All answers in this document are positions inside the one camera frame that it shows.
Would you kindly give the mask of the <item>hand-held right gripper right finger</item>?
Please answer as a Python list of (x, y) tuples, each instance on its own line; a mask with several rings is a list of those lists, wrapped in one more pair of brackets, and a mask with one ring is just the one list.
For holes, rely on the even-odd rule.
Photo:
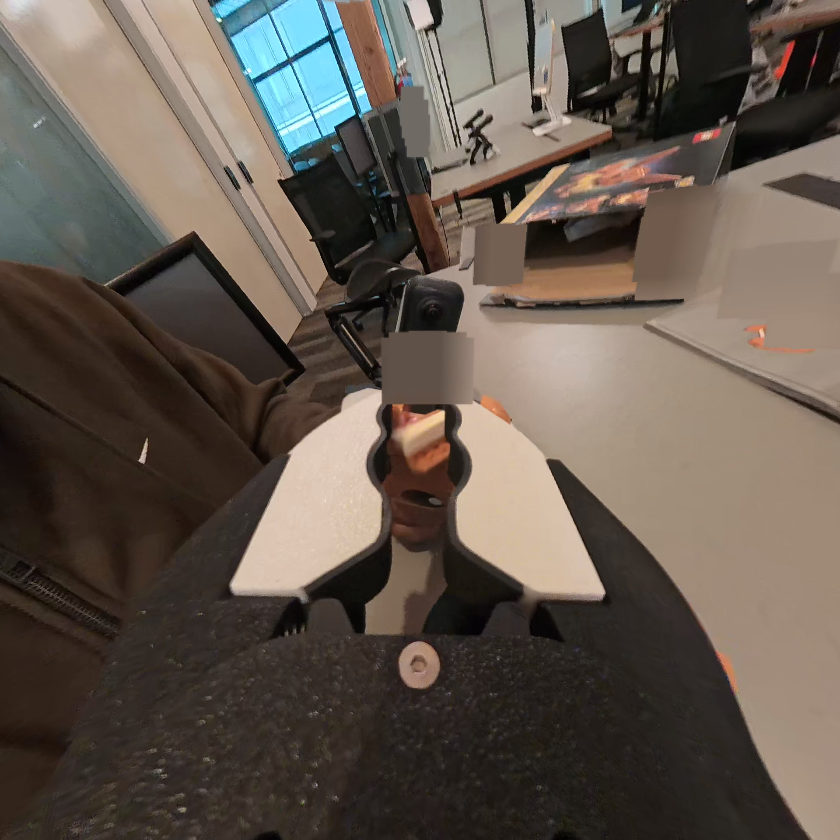
[(444, 577), (467, 603), (601, 602), (604, 584), (543, 452), (473, 402), (446, 406)]

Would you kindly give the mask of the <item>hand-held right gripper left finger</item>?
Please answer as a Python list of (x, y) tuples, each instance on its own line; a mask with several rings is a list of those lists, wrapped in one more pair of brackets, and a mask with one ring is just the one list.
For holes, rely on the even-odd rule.
[(290, 452), (229, 584), (233, 595), (373, 599), (392, 567), (392, 518), (375, 472), (381, 402), (355, 402)]

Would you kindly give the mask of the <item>small white topped lego piece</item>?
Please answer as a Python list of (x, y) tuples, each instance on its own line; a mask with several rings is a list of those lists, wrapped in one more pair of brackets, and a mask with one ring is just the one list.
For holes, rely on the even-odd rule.
[(424, 475), (448, 459), (445, 423), (443, 408), (419, 413), (406, 404), (392, 405), (392, 441), (414, 474)]

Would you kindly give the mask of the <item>grey instruction booklet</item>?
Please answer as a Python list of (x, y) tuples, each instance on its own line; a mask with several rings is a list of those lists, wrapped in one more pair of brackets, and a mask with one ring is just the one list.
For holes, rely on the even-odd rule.
[(751, 382), (839, 420), (839, 351), (784, 347), (764, 322), (718, 318), (720, 290), (679, 305), (644, 326)]

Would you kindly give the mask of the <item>person's left forearm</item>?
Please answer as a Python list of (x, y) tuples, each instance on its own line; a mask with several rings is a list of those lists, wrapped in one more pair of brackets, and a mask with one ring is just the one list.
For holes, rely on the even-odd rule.
[(255, 431), (252, 451), (266, 465), (288, 455), (310, 432), (340, 414), (340, 406), (302, 401), (286, 393), (267, 402)]

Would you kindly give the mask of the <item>printed cardboard lego box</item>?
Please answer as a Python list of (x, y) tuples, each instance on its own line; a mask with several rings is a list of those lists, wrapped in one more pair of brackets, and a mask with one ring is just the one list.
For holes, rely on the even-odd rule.
[(696, 285), (730, 170), (733, 123), (554, 167), (502, 225), (476, 231), (480, 306), (682, 302)]

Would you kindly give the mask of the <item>person's left hand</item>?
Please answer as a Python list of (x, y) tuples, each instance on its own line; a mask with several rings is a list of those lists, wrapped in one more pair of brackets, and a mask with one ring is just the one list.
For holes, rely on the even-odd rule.
[(406, 523), (395, 521), (392, 537), (408, 552), (419, 553), (435, 550), (441, 543), (445, 525), (441, 521), (431, 523)]

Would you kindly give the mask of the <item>black padded stool chair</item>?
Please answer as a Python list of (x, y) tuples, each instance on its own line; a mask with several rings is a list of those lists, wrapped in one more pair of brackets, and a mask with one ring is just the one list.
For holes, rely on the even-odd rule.
[(396, 325), (396, 315), (407, 282), (422, 275), (420, 269), (383, 259), (365, 260), (351, 270), (344, 299), (324, 310), (331, 331), (376, 388), (382, 387), (382, 366), (364, 342), (364, 317), (379, 311), (381, 336), (387, 338)]

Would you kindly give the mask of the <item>black mesh office chair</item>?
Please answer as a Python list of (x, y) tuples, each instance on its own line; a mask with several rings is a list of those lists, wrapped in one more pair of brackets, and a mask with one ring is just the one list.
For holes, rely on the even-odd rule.
[(383, 259), (400, 264), (412, 252), (429, 270), (424, 249), (412, 230), (376, 226), (334, 155), (278, 183), (336, 284), (346, 286), (353, 269), (365, 261)]

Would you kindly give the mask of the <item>black tripod gadget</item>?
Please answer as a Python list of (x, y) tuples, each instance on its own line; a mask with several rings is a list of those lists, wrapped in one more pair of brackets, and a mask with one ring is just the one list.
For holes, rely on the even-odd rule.
[(475, 165), (480, 158), (488, 161), (493, 158), (498, 150), (496, 145), (487, 136), (487, 128), (493, 122), (493, 116), (479, 108), (465, 123), (464, 130), (467, 132), (465, 154), (468, 157), (469, 165)]

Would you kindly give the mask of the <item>black flat monitor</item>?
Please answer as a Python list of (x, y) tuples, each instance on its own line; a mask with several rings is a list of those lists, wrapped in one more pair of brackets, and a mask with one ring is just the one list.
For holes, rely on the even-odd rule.
[(377, 158), (364, 124), (358, 115), (338, 123), (335, 133), (345, 152), (353, 173), (359, 178), (366, 178), (377, 167)]
[(306, 370), (196, 232), (107, 287), (170, 335), (231, 364), (250, 382), (279, 379), (290, 385)]

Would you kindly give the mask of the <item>wooden top desk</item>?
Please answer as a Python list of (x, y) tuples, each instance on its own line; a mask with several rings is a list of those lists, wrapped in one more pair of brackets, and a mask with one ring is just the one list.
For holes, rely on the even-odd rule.
[(525, 197), (526, 186), (562, 163), (583, 160), (613, 138), (613, 128), (579, 117), (561, 117), (560, 126), (537, 136), (524, 126), (531, 114), (528, 81), (514, 77), (455, 105), (462, 127), (477, 111), (493, 118), (484, 132), (496, 152), (476, 163), (432, 174), (433, 208), (489, 200), (498, 222)]

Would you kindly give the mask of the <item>person's brown zip jacket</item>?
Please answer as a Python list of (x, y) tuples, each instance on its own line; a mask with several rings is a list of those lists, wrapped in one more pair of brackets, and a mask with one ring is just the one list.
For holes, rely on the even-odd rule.
[(48, 783), (126, 607), (263, 468), (278, 379), (157, 327), (112, 289), (1, 268), (1, 776)]

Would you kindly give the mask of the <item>white tablet stand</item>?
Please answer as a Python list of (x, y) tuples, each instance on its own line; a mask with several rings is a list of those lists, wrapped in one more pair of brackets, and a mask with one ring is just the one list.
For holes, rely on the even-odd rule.
[(555, 25), (552, 19), (537, 24), (534, 31), (534, 60), (532, 70), (532, 95), (542, 102), (542, 116), (531, 126), (535, 137), (554, 135), (571, 125), (571, 118), (561, 114), (552, 100), (553, 42)]

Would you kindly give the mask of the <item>white double door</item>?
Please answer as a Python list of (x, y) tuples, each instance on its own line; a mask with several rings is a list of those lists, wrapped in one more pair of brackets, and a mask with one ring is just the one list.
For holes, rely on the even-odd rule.
[(317, 306), (326, 271), (278, 180), (279, 147), (245, 95), (197, 2), (106, 6), (213, 170), (301, 315)]

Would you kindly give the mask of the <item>wooden post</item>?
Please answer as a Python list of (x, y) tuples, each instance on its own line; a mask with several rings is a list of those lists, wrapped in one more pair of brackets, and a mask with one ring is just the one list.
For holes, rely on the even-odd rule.
[[(337, 2), (337, 5), (371, 106), (382, 109), (393, 105), (396, 89), (391, 65), (371, 2)], [(426, 272), (447, 268), (448, 258), (430, 197), (425, 191), (408, 193), (406, 201), (429, 265)]]

